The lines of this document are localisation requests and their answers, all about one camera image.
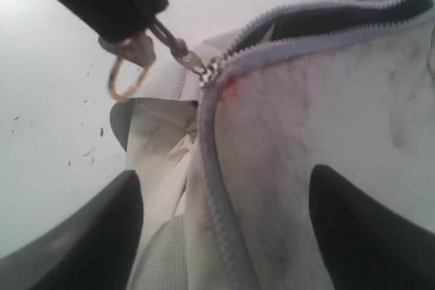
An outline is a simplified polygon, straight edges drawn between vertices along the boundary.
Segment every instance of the red stain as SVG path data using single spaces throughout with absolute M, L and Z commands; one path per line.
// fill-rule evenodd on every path
M 222 100 L 226 100 L 229 96 L 232 96 L 236 92 L 238 84 L 239 82 L 237 81 L 237 79 L 232 77 L 228 81 L 228 85 L 222 93 Z

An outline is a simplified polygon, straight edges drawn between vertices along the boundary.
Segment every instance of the metal ring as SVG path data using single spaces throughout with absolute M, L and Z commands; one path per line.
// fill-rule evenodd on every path
M 110 75 L 109 75 L 109 93 L 111 95 L 112 98 L 114 98 L 115 100 L 117 100 L 118 102 L 125 102 L 127 100 L 129 100 L 131 98 L 131 96 L 136 93 L 136 91 L 139 89 L 141 83 L 143 82 L 143 80 L 145 79 L 145 77 L 147 76 L 148 70 L 150 69 L 149 67 L 144 67 L 142 69 L 141 74 L 138 76 L 138 78 L 136 79 L 136 81 L 131 84 L 127 91 L 125 91 L 124 93 L 119 94 L 118 92 L 116 92 L 116 78 L 120 72 L 120 68 L 122 63 L 124 62 L 124 59 L 121 58 L 121 56 L 117 56 L 116 57 L 116 61 L 114 63 L 114 66 L 112 67 L 111 71 L 110 71 Z

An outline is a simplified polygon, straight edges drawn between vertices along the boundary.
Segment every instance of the gray zipper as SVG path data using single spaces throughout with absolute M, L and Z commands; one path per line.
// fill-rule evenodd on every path
M 230 278 L 231 289 L 257 290 L 260 284 L 256 278 L 254 268 L 247 252 L 243 235 L 234 216 L 232 205 L 226 193 L 222 173 L 218 162 L 214 143 L 214 115 L 220 90 L 214 82 L 222 71 L 226 74 L 220 79 L 220 88 L 225 88 L 230 78 L 261 69 L 264 65 L 271 66 L 303 54 L 331 50 L 353 43 L 397 33 L 414 26 L 435 19 L 435 7 L 416 16 L 400 22 L 386 22 L 384 24 L 363 24 L 349 29 L 331 31 L 321 35 L 295 37 L 270 41 L 254 45 L 250 48 L 235 52 L 244 39 L 251 35 L 259 26 L 270 19 L 282 14 L 310 9 L 330 9 L 342 6 L 384 10 L 403 3 L 406 0 L 389 1 L 320 1 L 289 5 L 271 10 L 249 23 L 235 39 L 233 44 L 224 52 L 221 58 L 209 65 L 210 78 L 202 95 L 199 111 L 199 136 L 203 156 L 203 166 L 207 184 L 207 199 L 211 209 L 216 240 L 219 244 L 221 257 Z

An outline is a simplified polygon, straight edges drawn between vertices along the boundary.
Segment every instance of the white table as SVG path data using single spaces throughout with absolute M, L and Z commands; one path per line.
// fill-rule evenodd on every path
M 291 0 L 170 1 L 161 20 L 196 43 Z M 168 58 L 161 46 L 158 55 Z M 109 127 L 113 59 L 57 1 L 0 0 L 0 257 L 64 220 L 124 169 Z

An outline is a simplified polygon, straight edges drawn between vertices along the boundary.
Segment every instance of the zipper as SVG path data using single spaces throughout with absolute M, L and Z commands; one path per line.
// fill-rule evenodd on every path
M 432 0 L 432 6 L 429 10 L 423 11 L 417 14 L 415 17 L 409 18 L 407 20 L 398 22 L 382 22 L 375 24 L 361 24 L 353 26 L 351 28 L 339 29 L 335 31 L 330 31 L 329 33 L 322 33 L 317 35 L 306 35 L 301 37 L 291 37 L 275 41 L 267 41 L 261 44 L 254 44 L 247 48 L 237 50 L 237 48 L 249 37 L 256 29 L 260 28 L 262 25 L 266 24 L 268 21 L 272 20 L 281 15 L 290 15 L 291 13 L 309 10 L 330 10 L 330 9 L 340 9 L 341 7 L 353 7 L 355 9 L 370 9 L 370 10 L 387 10 L 389 8 L 396 7 L 407 0 L 389 0 L 389 1 L 318 1 L 311 3 L 299 3 L 291 4 L 281 7 L 276 7 L 275 9 L 269 10 L 260 14 L 257 18 L 248 23 L 243 30 L 236 36 L 233 43 L 223 52 L 220 57 L 212 58 L 207 64 L 207 71 L 204 73 L 201 79 L 201 87 L 210 86 L 221 74 L 221 72 L 235 60 L 240 60 L 243 56 L 249 56 L 254 53 L 261 51 L 267 51 L 272 48 L 279 48 L 287 44 L 295 43 L 298 41 L 310 42 L 316 39 L 329 38 L 338 35 L 346 34 L 375 34 L 376 32 L 391 33 L 394 31 L 403 29 L 404 26 L 415 26 L 425 22 L 434 13 L 434 6 Z
M 345 29 L 335 29 L 320 34 L 289 37 L 265 43 L 253 44 L 243 49 L 240 45 L 256 29 L 280 15 L 296 13 L 303 10 L 328 10 L 341 7 L 355 9 L 387 10 L 408 0 L 389 1 L 318 1 L 277 7 L 252 20 L 239 33 L 233 43 L 219 58 L 214 58 L 207 65 L 207 83 L 203 84 L 203 105 L 199 112 L 200 147 L 206 180 L 207 201 L 209 203 L 213 229 L 221 258 L 230 278 L 231 289 L 260 289 L 249 253 L 245 247 L 243 235 L 232 211 L 226 193 L 220 165 L 214 143 L 214 115 L 219 101 L 219 90 L 213 88 L 216 79 L 223 71 L 250 72 L 261 65 L 289 60 L 295 56 L 316 51 L 326 51 L 345 45 L 373 39 L 375 37 L 397 33 L 404 29 L 418 26 L 435 19 L 434 0 L 428 0 L 428 8 L 411 14 L 404 20 L 390 20 L 380 23 L 356 24 Z

